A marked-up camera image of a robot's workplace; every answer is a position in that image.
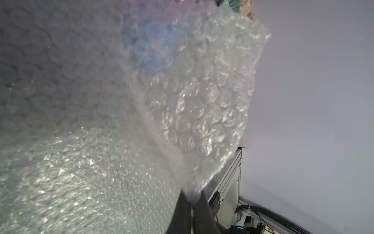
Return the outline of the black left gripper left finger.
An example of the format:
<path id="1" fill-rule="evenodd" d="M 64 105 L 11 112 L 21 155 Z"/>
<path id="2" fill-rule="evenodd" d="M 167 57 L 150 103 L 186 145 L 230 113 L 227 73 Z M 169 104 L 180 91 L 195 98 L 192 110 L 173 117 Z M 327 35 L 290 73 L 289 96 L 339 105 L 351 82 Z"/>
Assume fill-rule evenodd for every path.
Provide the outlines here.
<path id="1" fill-rule="evenodd" d="M 183 191 L 180 192 L 177 204 L 166 234 L 190 234 L 192 205 Z"/>

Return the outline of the bubble wrap sheet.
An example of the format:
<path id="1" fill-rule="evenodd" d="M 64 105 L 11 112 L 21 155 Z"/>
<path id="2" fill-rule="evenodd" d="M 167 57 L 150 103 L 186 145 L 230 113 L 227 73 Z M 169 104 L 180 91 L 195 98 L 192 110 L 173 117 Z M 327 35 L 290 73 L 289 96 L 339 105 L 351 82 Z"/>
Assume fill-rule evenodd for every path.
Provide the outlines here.
<path id="1" fill-rule="evenodd" d="M 189 43 L 140 66 L 125 20 Z M 235 154 L 269 30 L 213 1 L 1 1 L 1 233 L 163 234 Z"/>

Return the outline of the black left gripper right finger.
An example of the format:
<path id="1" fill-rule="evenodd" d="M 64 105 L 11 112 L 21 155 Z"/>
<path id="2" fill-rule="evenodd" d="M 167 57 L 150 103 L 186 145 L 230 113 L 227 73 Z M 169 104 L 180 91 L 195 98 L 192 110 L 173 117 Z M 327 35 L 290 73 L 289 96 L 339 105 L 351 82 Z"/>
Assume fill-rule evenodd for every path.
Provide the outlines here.
<path id="1" fill-rule="evenodd" d="M 213 219 L 210 206 L 204 191 L 200 198 L 192 205 L 192 234 L 220 234 L 220 230 Z"/>

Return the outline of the blue plastic wine glass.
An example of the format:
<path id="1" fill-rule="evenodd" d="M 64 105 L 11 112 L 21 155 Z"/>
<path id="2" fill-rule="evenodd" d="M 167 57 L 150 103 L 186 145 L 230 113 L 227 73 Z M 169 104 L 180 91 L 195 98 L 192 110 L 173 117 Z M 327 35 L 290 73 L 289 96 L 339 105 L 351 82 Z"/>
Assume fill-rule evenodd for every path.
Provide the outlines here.
<path id="1" fill-rule="evenodd" d="M 126 19 L 121 34 L 131 58 L 156 70 L 169 68 L 189 43 L 187 32 L 179 25 L 150 17 Z"/>

